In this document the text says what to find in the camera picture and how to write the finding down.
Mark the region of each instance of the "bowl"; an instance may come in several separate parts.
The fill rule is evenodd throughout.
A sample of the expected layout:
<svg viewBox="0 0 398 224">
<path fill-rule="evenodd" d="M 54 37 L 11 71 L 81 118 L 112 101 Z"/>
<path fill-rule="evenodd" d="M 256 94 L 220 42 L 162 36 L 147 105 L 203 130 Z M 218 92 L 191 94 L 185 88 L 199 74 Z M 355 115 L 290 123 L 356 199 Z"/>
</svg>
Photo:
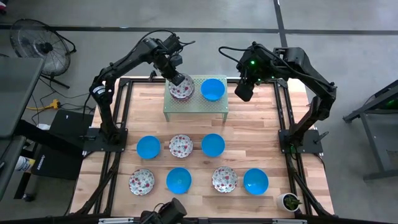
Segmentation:
<svg viewBox="0 0 398 224">
<path fill-rule="evenodd" d="M 225 149 L 225 141 L 218 134 L 208 134 L 201 141 L 201 149 L 206 156 L 217 157 Z"/>
<path fill-rule="evenodd" d="M 250 194 L 263 194 L 268 189 L 268 184 L 267 174 L 260 169 L 249 169 L 244 174 L 243 185 Z"/>
<path fill-rule="evenodd" d="M 169 92 L 176 100 L 187 100 L 191 98 L 195 91 L 195 84 L 193 79 L 189 75 L 184 75 L 185 79 L 181 84 L 175 86 L 172 82 L 169 82 Z"/>
<path fill-rule="evenodd" d="M 201 84 L 200 91 L 206 100 L 217 101 L 224 95 L 225 86 L 220 80 L 210 78 Z"/>
<path fill-rule="evenodd" d="M 148 194 L 155 185 L 155 176 L 149 169 L 138 169 L 129 179 L 130 191 L 135 195 Z"/>
<path fill-rule="evenodd" d="M 184 194 L 188 191 L 192 183 L 189 171 L 183 167 L 176 167 L 167 174 L 167 188 L 175 194 Z"/>
<path fill-rule="evenodd" d="M 211 182 L 217 191 L 229 193 L 238 185 L 238 175 L 232 168 L 222 166 L 214 171 Z"/>
<path fill-rule="evenodd" d="M 143 159 L 152 159 L 160 152 L 160 141 L 155 136 L 145 136 L 137 143 L 137 153 Z"/>
<path fill-rule="evenodd" d="M 191 154 L 193 142 L 188 136 L 178 134 L 170 140 L 169 149 L 173 156 L 177 158 L 185 158 Z"/>
</svg>

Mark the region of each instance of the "yellow cable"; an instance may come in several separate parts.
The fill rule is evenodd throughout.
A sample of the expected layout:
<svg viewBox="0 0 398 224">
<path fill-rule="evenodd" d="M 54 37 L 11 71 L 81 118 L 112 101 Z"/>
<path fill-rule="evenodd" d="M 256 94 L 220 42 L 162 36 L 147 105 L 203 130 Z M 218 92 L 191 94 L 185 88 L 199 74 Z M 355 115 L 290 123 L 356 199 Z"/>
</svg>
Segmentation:
<svg viewBox="0 0 398 224">
<path fill-rule="evenodd" d="M 45 109 L 49 109 L 49 108 L 54 108 L 57 110 L 59 108 L 59 106 L 60 106 L 60 101 L 57 99 L 54 99 L 54 100 L 52 100 L 52 103 L 48 106 L 44 106 L 41 108 L 34 108 L 34 107 L 27 106 L 26 109 L 28 109 L 28 110 L 45 110 Z"/>
</svg>

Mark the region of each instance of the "small plant pot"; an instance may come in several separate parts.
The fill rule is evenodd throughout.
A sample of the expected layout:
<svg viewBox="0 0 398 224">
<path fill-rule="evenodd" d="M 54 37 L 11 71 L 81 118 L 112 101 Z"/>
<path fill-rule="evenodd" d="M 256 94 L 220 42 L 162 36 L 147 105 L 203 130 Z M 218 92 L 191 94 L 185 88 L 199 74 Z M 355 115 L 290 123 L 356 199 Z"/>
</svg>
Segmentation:
<svg viewBox="0 0 398 224">
<path fill-rule="evenodd" d="M 285 199 L 285 197 L 287 197 L 288 195 L 291 195 L 291 196 L 295 197 L 297 200 L 299 199 L 299 198 L 297 198 L 296 195 L 294 195 L 294 194 L 292 194 L 292 193 L 286 193 L 286 194 L 282 194 L 282 195 L 278 196 L 278 198 L 277 198 L 277 200 L 276 200 L 276 204 L 277 204 L 277 206 L 278 206 L 279 209 L 281 209 L 281 210 L 283 210 L 283 211 L 285 211 L 285 212 L 295 212 L 295 211 L 297 211 L 297 210 L 299 209 L 299 206 L 298 206 L 298 205 L 297 205 L 297 207 L 296 207 L 295 210 L 291 210 L 291 209 L 289 209 L 289 208 L 285 205 L 285 203 L 284 203 L 284 199 Z"/>
</svg>

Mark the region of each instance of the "fan guard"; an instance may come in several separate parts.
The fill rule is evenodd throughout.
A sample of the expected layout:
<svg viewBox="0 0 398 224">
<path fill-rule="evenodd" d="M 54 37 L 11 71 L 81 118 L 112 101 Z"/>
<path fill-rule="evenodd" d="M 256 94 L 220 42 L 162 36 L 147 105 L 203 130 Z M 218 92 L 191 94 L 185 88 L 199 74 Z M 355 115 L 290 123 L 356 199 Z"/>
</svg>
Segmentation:
<svg viewBox="0 0 398 224">
<path fill-rule="evenodd" d="M 65 41 L 73 45 L 70 52 Z M 42 58 L 42 74 L 55 77 L 64 74 L 70 66 L 70 54 L 75 45 L 43 22 L 19 19 L 10 30 L 12 48 L 18 57 Z"/>
</svg>

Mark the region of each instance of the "table leg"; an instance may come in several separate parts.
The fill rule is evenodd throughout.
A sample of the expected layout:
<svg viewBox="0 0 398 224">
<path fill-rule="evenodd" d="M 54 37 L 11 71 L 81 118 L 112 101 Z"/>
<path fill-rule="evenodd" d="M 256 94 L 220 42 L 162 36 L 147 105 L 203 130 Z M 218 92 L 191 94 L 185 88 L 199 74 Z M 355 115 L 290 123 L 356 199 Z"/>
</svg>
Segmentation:
<svg viewBox="0 0 398 224">
<path fill-rule="evenodd" d="M 223 123 L 225 123 L 227 115 L 228 113 L 223 113 Z"/>
<path fill-rule="evenodd" d="M 170 122 L 170 118 L 169 118 L 169 114 L 168 113 L 164 113 L 164 117 L 166 118 L 167 122 Z"/>
</svg>

